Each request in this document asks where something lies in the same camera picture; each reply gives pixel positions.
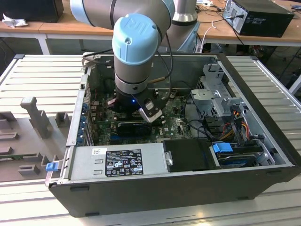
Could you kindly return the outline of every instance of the white cable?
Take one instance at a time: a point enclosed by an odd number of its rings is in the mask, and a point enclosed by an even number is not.
[[[296,10],[296,9],[300,9],[301,7],[298,7],[298,8],[293,8],[293,10]]]
[[[230,16],[230,17],[224,18],[222,21],[227,20],[227,19],[232,19],[232,18],[233,18],[233,17]],[[207,29],[207,31],[205,32],[205,34],[204,34],[204,37],[203,37],[203,40],[202,40],[202,43],[201,43],[201,51],[200,51],[200,53],[203,52],[203,48],[204,48],[204,40],[205,40],[206,34],[208,33],[208,31],[209,31],[211,28],[217,29],[217,27],[215,27],[213,23],[214,23],[214,22],[218,22],[218,21],[221,21],[221,20],[213,20],[213,21],[211,21],[212,27],[209,27],[209,28]]]

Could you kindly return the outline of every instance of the blue release tab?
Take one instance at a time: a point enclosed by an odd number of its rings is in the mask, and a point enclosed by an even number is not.
[[[58,162],[50,162],[46,165],[46,172],[57,172],[59,170],[58,168]]]
[[[112,47],[114,55],[124,64],[146,63],[154,56],[158,44],[157,26],[145,15],[128,14],[115,23]]]
[[[231,147],[230,143],[216,143],[212,146],[215,153],[220,152],[233,152],[233,149]]]

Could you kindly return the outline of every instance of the robotic arm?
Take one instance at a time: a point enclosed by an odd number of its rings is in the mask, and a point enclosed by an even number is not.
[[[113,29],[117,97],[109,103],[116,112],[139,109],[148,122],[162,115],[166,99],[153,99],[147,89],[152,59],[167,31],[171,48],[185,50],[199,27],[196,0],[71,0],[78,21]]]

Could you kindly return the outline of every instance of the wooden table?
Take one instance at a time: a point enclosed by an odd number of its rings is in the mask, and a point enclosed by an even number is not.
[[[219,7],[224,7],[224,3],[218,0],[213,0],[214,4]],[[276,0],[279,5],[285,6],[290,10],[290,4],[296,5],[296,2]],[[221,19],[214,12],[201,12],[198,16],[198,21],[213,21]],[[214,24],[217,29],[210,29],[206,35],[207,43],[223,43],[223,44],[240,44],[233,29],[226,21],[220,21]],[[206,30],[211,27],[211,23],[201,23],[198,34],[203,37]],[[258,37],[258,36],[239,36],[246,45],[263,45],[263,46],[301,46],[301,18],[293,19],[286,29],[282,38],[273,37]]]
[[[213,0],[214,4],[224,7],[224,3]],[[290,8],[290,1],[276,0],[280,5]],[[0,37],[36,38],[38,39],[43,54],[50,54],[47,39],[78,39],[78,40],[111,40],[113,31],[92,27],[78,22],[70,10],[69,0],[63,0],[64,13],[58,23],[29,22],[29,26],[19,28],[9,28],[0,23]],[[221,17],[215,12],[201,12],[198,20],[209,21],[219,20]],[[214,24],[217,29],[211,29],[207,35],[206,43],[240,44],[232,28],[225,21]],[[204,36],[205,31],[211,23],[201,23],[198,30],[200,37]],[[301,19],[293,19],[289,24],[282,38],[240,36],[246,45],[266,45],[266,46],[301,46]]]

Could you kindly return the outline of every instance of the power supply label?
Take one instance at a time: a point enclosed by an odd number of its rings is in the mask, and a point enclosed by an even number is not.
[[[141,149],[106,152],[105,175],[107,177],[142,174],[143,163]]]

